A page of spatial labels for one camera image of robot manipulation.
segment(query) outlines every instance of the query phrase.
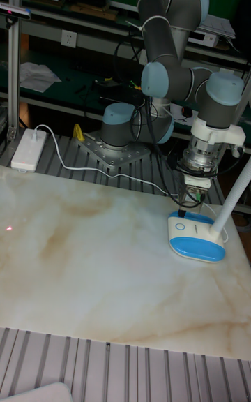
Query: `crumpled white paper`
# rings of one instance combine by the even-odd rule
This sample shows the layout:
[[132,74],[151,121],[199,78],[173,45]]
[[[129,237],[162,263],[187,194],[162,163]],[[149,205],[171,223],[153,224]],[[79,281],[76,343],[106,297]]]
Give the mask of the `crumpled white paper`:
[[20,66],[20,86],[25,89],[36,90],[43,94],[55,82],[61,80],[47,66],[39,66],[32,62],[24,62]]
[[182,115],[182,106],[174,103],[170,104],[170,111],[176,123],[185,124],[186,126],[191,126],[195,117],[198,115],[198,111],[193,110],[192,117],[185,118]]

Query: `white power strip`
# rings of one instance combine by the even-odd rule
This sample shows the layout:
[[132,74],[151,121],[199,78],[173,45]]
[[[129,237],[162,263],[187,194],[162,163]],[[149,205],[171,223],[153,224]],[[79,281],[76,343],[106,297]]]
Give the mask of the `white power strip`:
[[34,133],[33,129],[25,130],[11,161],[12,169],[19,170],[20,172],[36,171],[47,133],[45,131],[37,131],[35,140],[33,139]]

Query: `black cable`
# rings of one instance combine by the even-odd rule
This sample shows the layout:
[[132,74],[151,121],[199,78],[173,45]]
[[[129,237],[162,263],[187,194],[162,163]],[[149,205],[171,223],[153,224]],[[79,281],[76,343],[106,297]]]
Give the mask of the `black cable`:
[[86,106],[87,106],[87,98],[91,92],[91,86],[88,88],[87,92],[84,95],[79,95],[79,98],[83,101],[83,106],[84,106],[84,118],[87,117],[86,114]]
[[[140,136],[140,132],[141,132],[141,126],[142,126],[142,113],[141,113],[141,109],[145,106],[145,102],[143,102],[143,104],[141,104],[139,107],[135,107],[134,110],[132,111],[132,115],[130,118],[130,132],[132,134],[132,138],[133,140],[136,142],[139,139]],[[136,118],[137,114],[140,112],[140,124],[133,124],[133,120]],[[133,126],[140,126],[139,131],[137,136],[135,136],[134,130],[133,130]]]
[[131,61],[133,61],[137,56],[138,56],[138,54],[142,51],[143,49],[142,48],[139,48],[138,50],[136,50],[136,53],[133,55],[133,57],[131,58]]
[[154,149],[155,149],[156,160],[157,160],[158,171],[159,171],[159,174],[160,174],[161,182],[162,182],[162,184],[163,184],[163,186],[164,186],[164,189],[166,190],[168,196],[169,196],[178,206],[181,206],[181,205],[182,205],[182,207],[188,208],[188,209],[198,207],[198,206],[201,204],[201,202],[202,202],[202,198],[203,198],[202,196],[201,196],[201,201],[200,201],[200,202],[197,201],[197,203],[196,203],[195,205],[184,205],[183,203],[181,204],[181,203],[180,203],[177,199],[175,199],[174,196],[170,193],[170,191],[169,191],[169,189],[168,189],[168,187],[167,187],[167,185],[166,185],[166,183],[165,183],[165,179],[164,179],[164,175],[163,175],[163,171],[162,171],[162,164],[160,163],[160,160],[161,160],[161,158],[162,158],[162,152],[161,152],[161,150],[160,150],[160,148],[159,148],[159,146],[158,146],[158,144],[157,144],[157,142],[156,142],[155,134],[154,134],[154,131],[153,131],[153,125],[152,125],[152,121],[151,121],[151,108],[150,108],[149,98],[148,98],[148,97],[146,97],[146,119],[147,119],[147,121],[148,121],[149,132],[150,132],[150,134],[151,134],[151,138],[152,138],[152,141],[153,141],[153,146],[154,146]]
[[132,33],[131,33],[131,30],[132,30],[132,27],[129,27],[129,39],[130,39],[130,44],[131,44],[132,51],[133,51],[133,53],[134,53],[134,57],[136,58],[136,61],[137,61],[137,63],[139,64],[139,59],[138,59],[138,57],[137,57],[136,50],[135,50],[134,45],[133,45],[133,43],[132,43]]
[[126,85],[129,85],[130,82],[129,82],[127,79],[125,79],[125,78],[121,75],[121,73],[119,72],[119,68],[118,68],[118,64],[117,64],[117,61],[118,61],[117,58],[118,58],[118,52],[119,52],[120,46],[121,46],[122,44],[124,44],[124,43],[129,43],[129,44],[131,45],[132,51],[133,51],[133,53],[134,53],[134,57],[133,57],[133,58],[136,57],[137,63],[139,64],[139,59],[138,59],[138,57],[137,57],[137,52],[135,51],[135,47],[134,47],[134,45],[132,44],[132,37],[133,37],[134,35],[135,35],[135,34],[131,32],[131,27],[129,27],[128,39],[122,39],[122,40],[118,43],[118,45],[116,46],[116,49],[115,49],[115,51],[114,51],[114,56],[113,56],[114,72],[115,72],[116,76],[118,77],[119,81],[122,82],[122,84],[126,84]]
[[[142,109],[144,106],[145,106],[145,103],[142,104],[142,105],[139,106],[139,107],[136,107],[135,109],[136,109],[136,110],[139,110],[139,109]],[[154,119],[151,118],[152,123],[154,123],[154,121],[158,118],[158,111],[157,111],[156,107],[155,107],[153,104],[152,104],[151,107],[153,107],[153,108],[155,109],[155,112],[156,112],[156,115],[154,116]],[[139,126],[138,123],[133,123],[132,125],[133,125],[133,126]],[[148,124],[147,124],[147,123],[142,123],[142,124],[140,124],[140,126],[148,126]]]
[[28,126],[21,120],[21,118],[19,117],[19,122],[23,125],[23,127],[25,129],[29,129]]
[[[155,150],[157,150],[158,155],[159,155],[159,157],[160,157],[160,160],[161,160],[162,158],[164,158],[164,156],[163,156],[163,154],[162,154],[162,152],[161,152],[161,150],[160,150],[160,147],[159,147],[158,143],[156,142],[156,139],[155,139]],[[169,172],[171,173],[172,178],[178,182],[178,184],[179,184],[179,186],[181,186],[181,188],[183,188],[185,194],[186,194],[191,200],[193,200],[194,202],[198,203],[198,200],[195,199],[195,198],[188,192],[188,190],[187,190],[187,188],[185,187],[185,185],[183,185],[183,184],[175,177],[175,175],[174,175],[174,173],[173,173],[173,170],[172,170],[172,169],[170,168],[170,166],[169,166],[169,163],[168,163],[167,158],[164,158],[164,162],[165,162],[165,165],[166,165],[167,169],[168,169]]]

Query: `metal base plate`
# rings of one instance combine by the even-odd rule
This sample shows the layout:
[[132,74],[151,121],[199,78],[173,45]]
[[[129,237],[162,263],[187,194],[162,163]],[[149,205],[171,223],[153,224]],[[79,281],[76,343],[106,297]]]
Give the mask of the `metal base plate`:
[[86,136],[84,142],[80,142],[76,139],[76,143],[81,147],[81,149],[89,152],[96,158],[96,160],[99,160],[101,165],[108,168],[119,168],[148,156],[150,153],[150,150],[142,143],[129,143],[127,146],[119,148],[108,147],[100,139],[100,131],[92,132],[90,136],[91,138]]

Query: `marble tabletop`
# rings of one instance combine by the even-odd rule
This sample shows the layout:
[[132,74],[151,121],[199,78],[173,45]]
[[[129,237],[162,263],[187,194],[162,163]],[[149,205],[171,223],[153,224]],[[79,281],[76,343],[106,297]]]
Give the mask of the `marble tabletop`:
[[222,262],[189,260],[168,245],[175,209],[0,167],[0,326],[250,359],[251,270],[234,223]]

